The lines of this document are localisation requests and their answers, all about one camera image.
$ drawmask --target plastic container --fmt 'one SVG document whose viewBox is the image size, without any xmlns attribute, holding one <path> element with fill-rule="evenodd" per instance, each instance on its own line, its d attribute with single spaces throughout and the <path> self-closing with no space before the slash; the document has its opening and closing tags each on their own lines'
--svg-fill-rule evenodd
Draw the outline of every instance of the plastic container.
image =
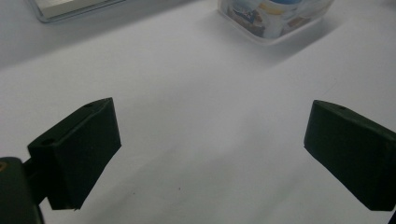
<svg viewBox="0 0 396 224">
<path fill-rule="evenodd" d="M 125 0 L 29 0 L 42 22 L 60 21 Z"/>
<path fill-rule="evenodd" d="M 327 12 L 333 0 L 219 0 L 219 12 L 248 36 L 274 44 Z"/>
</svg>

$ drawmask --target black mount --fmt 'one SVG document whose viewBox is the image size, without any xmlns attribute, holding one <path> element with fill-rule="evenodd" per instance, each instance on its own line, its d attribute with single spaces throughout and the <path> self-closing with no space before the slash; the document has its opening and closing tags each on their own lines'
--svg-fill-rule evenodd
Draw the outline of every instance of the black mount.
<svg viewBox="0 0 396 224">
<path fill-rule="evenodd" d="M 0 159 L 0 223 L 42 224 L 38 205 L 79 209 L 119 150 L 111 98 L 84 105 L 29 146 L 31 159 Z"/>
<path fill-rule="evenodd" d="M 393 210 L 396 133 L 344 106 L 314 101 L 304 146 L 368 209 Z"/>
</svg>

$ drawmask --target white tabletop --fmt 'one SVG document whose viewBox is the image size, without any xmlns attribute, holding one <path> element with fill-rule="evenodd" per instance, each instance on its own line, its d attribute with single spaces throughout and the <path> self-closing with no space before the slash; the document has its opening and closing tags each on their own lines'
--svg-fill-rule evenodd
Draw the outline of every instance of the white tabletop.
<svg viewBox="0 0 396 224">
<path fill-rule="evenodd" d="M 396 2 L 336 0 L 288 41 L 251 42 L 215 0 L 134 0 L 42 24 L 0 1 L 0 153 L 113 97 L 122 148 L 48 224 L 388 223 L 304 149 L 313 100 L 396 131 Z"/>
</svg>

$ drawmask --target food container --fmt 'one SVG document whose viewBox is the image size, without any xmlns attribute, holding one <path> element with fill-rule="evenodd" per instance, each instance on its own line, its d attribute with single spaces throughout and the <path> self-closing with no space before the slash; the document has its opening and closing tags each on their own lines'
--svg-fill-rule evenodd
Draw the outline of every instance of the food container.
<svg viewBox="0 0 396 224">
<path fill-rule="evenodd" d="M 219 0 L 219 12 L 248 36 L 271 44 L 319 21 L 333 0 Z"/>
</svg>

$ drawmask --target screw hole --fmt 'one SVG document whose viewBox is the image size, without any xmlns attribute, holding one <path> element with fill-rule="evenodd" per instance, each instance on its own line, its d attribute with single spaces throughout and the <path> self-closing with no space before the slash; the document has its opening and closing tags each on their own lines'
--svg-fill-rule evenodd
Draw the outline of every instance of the screw hole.
<svg viewBox="0 0 396 224">
<path fill-rule="evenodd" d="M 4 171 L 7 167 L 7 163 L 4 161 L 0 161 L 0 172 Z"/>
<path fill-rule="evenodd" d="M 47 145 L 50 145 L 50 144 L 52 144 L 52 143 L 54 143 L 54 142 L 55 142 L 55 139 L 49 138 L 49 139 L 46 139 L 46 140 L 42 141 L 42 142 L 41 142 L 41 145 L 47 146 Z"/>
</svg>

